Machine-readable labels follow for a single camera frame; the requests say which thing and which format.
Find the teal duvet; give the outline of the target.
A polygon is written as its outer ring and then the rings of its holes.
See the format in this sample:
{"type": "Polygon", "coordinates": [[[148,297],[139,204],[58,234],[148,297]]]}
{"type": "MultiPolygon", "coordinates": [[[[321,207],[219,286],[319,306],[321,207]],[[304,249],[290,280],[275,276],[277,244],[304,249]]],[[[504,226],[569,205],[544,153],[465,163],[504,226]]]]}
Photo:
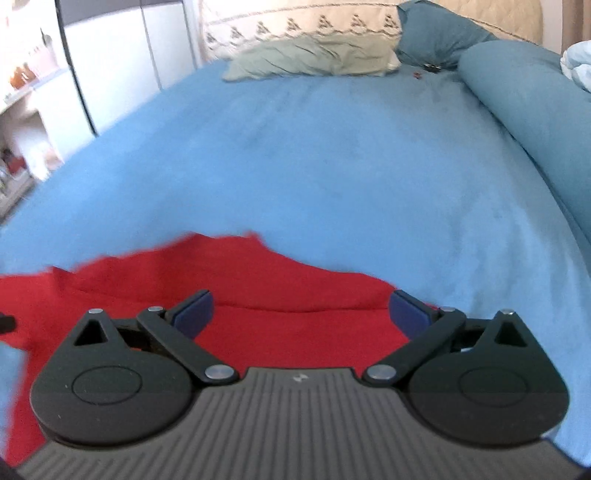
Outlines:
{"type": "Polygon", "coordinates": [[[558,54],[521,41],[472,46],[461,55],[458,72],[589,236],[590,93],[563,75],[558,54]]]}

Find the white shelf desk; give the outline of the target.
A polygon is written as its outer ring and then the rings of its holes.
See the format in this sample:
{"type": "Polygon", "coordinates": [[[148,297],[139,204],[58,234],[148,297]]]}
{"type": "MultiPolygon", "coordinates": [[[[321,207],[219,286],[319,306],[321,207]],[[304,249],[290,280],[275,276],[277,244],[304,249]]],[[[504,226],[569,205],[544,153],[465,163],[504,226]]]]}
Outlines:
{"type": "Polygon", "coordinates": [[[59,28],[38,27],[32,43],[1,34],[1,147],[22,158],[30,180],[46,181],[94,138],[59,28]],[[20,90],[9,81],[26,63],[37,79],[20,90]]]}

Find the light blue blanket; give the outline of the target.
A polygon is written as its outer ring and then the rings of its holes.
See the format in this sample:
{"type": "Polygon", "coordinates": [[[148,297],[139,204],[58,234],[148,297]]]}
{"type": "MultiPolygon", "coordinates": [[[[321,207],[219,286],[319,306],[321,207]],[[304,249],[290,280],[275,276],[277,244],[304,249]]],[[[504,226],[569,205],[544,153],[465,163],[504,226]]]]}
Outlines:
{"type": "Polygon", "coordinates": [[[562,54],[560,66],[565,77],[579,88],[591,92],[591,41],[581,41],[562,54]]]}

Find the white wardrobe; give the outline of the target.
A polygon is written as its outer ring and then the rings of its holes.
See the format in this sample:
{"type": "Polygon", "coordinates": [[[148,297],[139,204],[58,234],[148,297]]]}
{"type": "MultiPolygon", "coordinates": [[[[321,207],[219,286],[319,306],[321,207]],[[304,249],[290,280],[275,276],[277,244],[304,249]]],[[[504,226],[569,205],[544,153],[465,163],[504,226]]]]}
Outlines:
{"type": "Polygon", "coordinates": [[[100,135],[197,69],[184,1],[57,1],[92,132],[100,135]]]}

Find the cream quilted headboard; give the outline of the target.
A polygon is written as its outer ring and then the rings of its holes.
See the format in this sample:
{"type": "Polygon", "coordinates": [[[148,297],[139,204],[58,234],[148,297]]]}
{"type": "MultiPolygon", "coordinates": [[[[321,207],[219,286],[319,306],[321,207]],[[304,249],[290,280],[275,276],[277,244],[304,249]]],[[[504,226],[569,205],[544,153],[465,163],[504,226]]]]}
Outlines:
{"type": "MultiPolygon", "coordinates": [[[[259,42],[301,35],[402,35],[398,1],[196,1],[199,46],[208,61],[259,42]]],[[[439,1],[501,39],[543,41],[539,1],[439,1]]]]}

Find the red long-sleeve sweater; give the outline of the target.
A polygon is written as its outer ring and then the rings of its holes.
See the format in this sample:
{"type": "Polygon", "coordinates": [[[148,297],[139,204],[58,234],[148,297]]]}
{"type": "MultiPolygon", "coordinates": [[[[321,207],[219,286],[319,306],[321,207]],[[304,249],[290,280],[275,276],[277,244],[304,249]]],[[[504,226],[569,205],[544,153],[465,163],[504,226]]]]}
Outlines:
{"type": "Polygon", "coordinates": [[[404,345],[392,323],[393,288],[361,273],[308,266],[270,251],[256,236],[192,235],[168,246],[1,280],[1,309],[17,322],[1,339],[24,355],[2,412],[4,456],[16,465],[43,441],[29,405],[35,376],[92,308],[130,318],[211,291],[214,314],[198,344],[238,370],[352,367],[362,371],[404,345]]]}

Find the green pillow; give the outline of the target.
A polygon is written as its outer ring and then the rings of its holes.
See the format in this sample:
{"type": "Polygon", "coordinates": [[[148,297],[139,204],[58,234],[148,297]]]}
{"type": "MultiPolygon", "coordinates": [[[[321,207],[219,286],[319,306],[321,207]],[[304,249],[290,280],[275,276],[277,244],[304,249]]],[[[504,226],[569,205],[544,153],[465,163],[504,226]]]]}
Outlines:
{"type": "Polygon", "coordinates": [[[226,82],[291,76],[385,76],[402,63],[380,35],[301,36],[263,42],[228,63],[226,82]]]}

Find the dark teal pillow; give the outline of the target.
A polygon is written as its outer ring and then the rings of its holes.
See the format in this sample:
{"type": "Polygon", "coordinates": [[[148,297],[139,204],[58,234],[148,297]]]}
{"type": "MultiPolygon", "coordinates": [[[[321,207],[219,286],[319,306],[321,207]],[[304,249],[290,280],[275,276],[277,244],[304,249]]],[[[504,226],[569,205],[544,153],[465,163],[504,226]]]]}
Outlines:
{"type": "Polygon", "coordinates": [[[401,63],[436,70],[454,70],[471,47],[497,40],[472,20],[430,1],[398,5],[402,27],[396,53],[401,63]]]}

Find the beige curtain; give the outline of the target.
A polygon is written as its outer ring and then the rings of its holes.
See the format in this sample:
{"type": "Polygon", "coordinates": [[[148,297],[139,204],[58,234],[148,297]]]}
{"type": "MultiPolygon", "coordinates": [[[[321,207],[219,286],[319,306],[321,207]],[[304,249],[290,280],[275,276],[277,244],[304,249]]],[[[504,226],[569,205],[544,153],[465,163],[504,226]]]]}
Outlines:
{"type": "Polygon", "coordinates": [[[591,39],[591,0],[562,1],[562,50],[591,39]]]}

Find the small brown teddy bear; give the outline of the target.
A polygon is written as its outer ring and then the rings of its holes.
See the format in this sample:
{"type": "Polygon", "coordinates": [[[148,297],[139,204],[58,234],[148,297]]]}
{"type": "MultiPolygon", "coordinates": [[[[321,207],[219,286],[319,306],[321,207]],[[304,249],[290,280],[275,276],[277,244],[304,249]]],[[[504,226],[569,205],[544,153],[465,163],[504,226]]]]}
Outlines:
{"type": "Polygon", "coordinates": [[[26,85],[32,83],[37,79],[35,73],[24,63],[22,66],[16,67],[11,78],[10,85],[14,90],[20,90],[26,85]]]}

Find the blue bed sheet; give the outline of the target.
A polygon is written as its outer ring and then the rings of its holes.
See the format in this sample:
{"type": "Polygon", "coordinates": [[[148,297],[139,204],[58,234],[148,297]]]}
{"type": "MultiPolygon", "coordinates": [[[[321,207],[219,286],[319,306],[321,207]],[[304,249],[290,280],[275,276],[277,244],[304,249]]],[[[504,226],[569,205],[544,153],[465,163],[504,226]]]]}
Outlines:
{"type": "Polygon", "coordinates": [[[1,270],[72,268],[187,233],[528,323],[563,375],[557,443],[590,460],[590,246],[454,72],[228,83],[209,64],[72,156],[1,231],[1,270]]]}

